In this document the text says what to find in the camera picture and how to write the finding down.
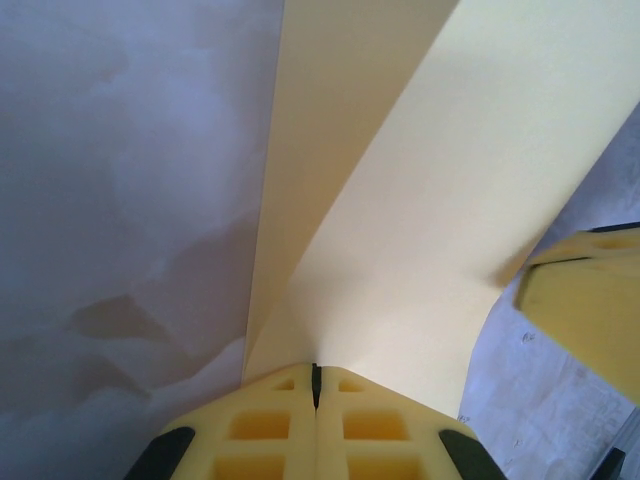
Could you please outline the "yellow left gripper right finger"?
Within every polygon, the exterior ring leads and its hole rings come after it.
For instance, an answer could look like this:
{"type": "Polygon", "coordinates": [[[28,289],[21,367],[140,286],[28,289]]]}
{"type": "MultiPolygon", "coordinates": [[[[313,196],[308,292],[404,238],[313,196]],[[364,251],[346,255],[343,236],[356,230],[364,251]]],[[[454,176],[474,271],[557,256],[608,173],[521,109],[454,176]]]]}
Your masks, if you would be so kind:
{"type": "Polygon", "coordinates": [[[339,367],[313,366],[318,479],[501,479],[458,420],[339,367]]]}

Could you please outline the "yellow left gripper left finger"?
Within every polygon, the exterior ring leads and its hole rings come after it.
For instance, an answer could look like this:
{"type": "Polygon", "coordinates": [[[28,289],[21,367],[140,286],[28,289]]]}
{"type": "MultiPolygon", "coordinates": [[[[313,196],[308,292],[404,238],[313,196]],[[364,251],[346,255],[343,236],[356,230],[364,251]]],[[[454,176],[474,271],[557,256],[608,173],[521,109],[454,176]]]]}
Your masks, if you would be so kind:
{"type": "Polygon", "coordinates": [[[318,368],[276,371],[166,425],[127,479],[312,479],[318,368]]]}

